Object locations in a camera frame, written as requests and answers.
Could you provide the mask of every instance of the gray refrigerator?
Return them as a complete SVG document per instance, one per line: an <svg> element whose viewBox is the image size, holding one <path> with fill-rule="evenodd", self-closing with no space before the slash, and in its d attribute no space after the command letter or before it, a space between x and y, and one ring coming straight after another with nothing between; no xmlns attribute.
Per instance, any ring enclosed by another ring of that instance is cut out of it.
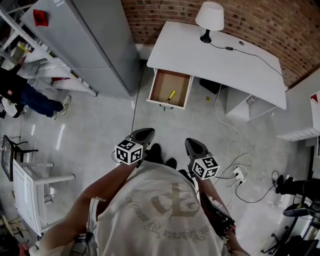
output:
<svg viewBox="0 0 320 256"><path fill-rule="evenodd" d="M33 10L46 12L36 26ZM121 0L38 0L22 22L98 93L128 97L141 63Z"/></svg>

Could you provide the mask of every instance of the black lamp base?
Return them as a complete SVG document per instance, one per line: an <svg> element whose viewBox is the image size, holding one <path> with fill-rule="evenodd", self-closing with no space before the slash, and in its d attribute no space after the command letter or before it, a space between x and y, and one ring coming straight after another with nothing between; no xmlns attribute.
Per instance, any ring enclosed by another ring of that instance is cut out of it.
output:
<svg viewBox="0 0 320 256"><path fill-rule="evenodd" d="M200 36L200 40L206 44L211 43L211 38L209 36L210 30L206 29L204 35Z"/></svg>

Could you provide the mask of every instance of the white lampshade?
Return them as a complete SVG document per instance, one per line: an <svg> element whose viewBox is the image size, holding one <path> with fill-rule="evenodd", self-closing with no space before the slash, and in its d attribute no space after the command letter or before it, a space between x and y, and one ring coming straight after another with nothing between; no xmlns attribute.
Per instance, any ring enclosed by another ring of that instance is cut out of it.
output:
<svg viewBox="0 0 320 256"><path fill-rule="evenodd" d="M225 27L224 8L216 2L204 2L195 22L206 30L223 30Z"/></svg>

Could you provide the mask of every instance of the person's hand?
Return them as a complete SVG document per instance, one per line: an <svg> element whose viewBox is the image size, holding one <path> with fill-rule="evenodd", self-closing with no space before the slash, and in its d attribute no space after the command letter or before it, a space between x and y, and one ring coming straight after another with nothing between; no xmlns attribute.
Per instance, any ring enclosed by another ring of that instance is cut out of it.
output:
<svg viewBox="0 0 320 256"><path fill-rule="evenodd" d="M26 59L26 57L18 59L18 64L20 64L22 66L25 63L25 59Z"/></svg>

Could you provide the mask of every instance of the white desk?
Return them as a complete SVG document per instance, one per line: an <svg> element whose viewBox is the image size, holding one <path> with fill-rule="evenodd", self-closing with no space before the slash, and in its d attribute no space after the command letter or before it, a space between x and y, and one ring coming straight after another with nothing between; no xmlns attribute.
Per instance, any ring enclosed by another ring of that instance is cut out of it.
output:
<svg viewBox="0 0 320 256"><path fill-rule="evenodd" d="M147 66L228 86L226 114L240 115L240 118L251 120L265 113L265 110L275 107L286 109L286 87L281 75L256 56L218 49L209 43L203 43L200 40L202 34L203 29L199 26L167 21L154 45ZM278 58L269 52L219 31L211 31L210 37L215 46L233 47L258 55L282 73ZM246 99L251 95L259 99L249 105ZM246 115L240 113L243 111L247 111Z"/></svg>
<svg viewBox="0 0 320 256"><path fill-rule="evenodd" d="M44 184L74 179L74 175L38 178L28 166L53 167L52 163L26 163L13 160L13 186L18 213L37 233L42 233L58 223L47 223L45 211Z"/></svg>

